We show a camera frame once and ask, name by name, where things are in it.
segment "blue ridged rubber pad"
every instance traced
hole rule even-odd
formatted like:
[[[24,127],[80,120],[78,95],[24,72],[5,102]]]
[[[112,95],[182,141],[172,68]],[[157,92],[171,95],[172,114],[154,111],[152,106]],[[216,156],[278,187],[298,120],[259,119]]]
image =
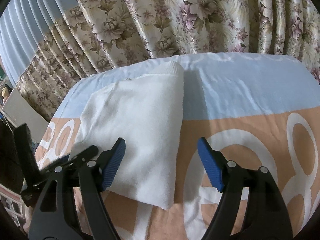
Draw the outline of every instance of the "blue ridged rubber pad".
[[[197,146],[199,157],[202,161],[205,171],[207,172],[211,185],[221,192],[224,188],[222,171],[211,155],[211,148],[207,147],[207,143],[204,138],[200,138],[198,140]]]
[[[115,150],[115,153],[110,158],[108,164],[105,166],[105,168],[102,171],[103,180],[102,180],[102,188],[103,190],[106,190],[108,187],[111,186],[115,175],[118,171],[118,168],[120,166],[120,163],[123,159],[125,153],[125,140],[121,140],[118,147]]]

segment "curtain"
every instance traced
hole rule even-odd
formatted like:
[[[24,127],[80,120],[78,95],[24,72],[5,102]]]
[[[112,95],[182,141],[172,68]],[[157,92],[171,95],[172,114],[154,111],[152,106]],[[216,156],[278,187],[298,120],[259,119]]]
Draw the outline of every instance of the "curtain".
[[[80,79],[149,58],[286,54],[320,83],[319,27],[310,0],[12,0],[0,55],[21,95],[50,120]]]

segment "white fabric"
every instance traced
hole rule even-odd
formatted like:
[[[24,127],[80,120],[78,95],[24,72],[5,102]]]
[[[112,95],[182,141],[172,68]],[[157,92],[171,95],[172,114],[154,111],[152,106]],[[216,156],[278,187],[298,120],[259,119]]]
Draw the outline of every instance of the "white fabric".
[[[168,209],[173,204],[182,124],[183,68],[167,62],[149,74],[93,93],[81,116],[70,158],[90,145],[99,153],[118,137],[126,153],[108,190]]]

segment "silver screw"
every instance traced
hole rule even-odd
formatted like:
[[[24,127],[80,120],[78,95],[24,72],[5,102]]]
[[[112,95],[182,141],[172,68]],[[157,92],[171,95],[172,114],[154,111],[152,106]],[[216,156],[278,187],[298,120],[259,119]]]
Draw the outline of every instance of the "silver screw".
[[[94,160],[88,161],[88,163],[87,163],[88,167],[93,167],[94,165],[96,165],[96,161],[94,161]]]
[[[268,170],[267,167],[262,166],[262,167],[260,168],[260,171],[263,172],[263,173],[268,173],[269,170]]]
[[[56,167],[56,168],[54,169],[54,172],[56,172],[56,173],[58,173],[58,172],[60,172],[60,171],[62,171],[62,167],[61,167],[61,166],[58,166],[58,167]]]
[[[227,162],[227,165],[231,168],[235,167],[236,166],[236,163],[234,161],[228,161]]]

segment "bed sheet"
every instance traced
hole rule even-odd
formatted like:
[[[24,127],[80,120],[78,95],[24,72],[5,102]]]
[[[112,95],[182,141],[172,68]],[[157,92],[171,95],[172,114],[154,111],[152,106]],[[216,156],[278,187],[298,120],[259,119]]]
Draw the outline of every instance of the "bed sheet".
[[[49,123],[36,151],[39,168],[70,152],[80,126],[80,114],[93,92],[119,80],[136,78],[170,60],[185,70],[174,205],[162,210],[103,192],[104,203],[121,238],[201,238],[221,198],[221,193],[211,186],[196,151],[197,140],[202,136],[213,149],[244,168],[268,167],[297,234],[320,200],[320,87],[308,70],[289,56],[173,56],[82,79]],[[82,230],[90,233],[76,188],[75,198]],[[241,228],[247,198],[245,188],[233,233]]]

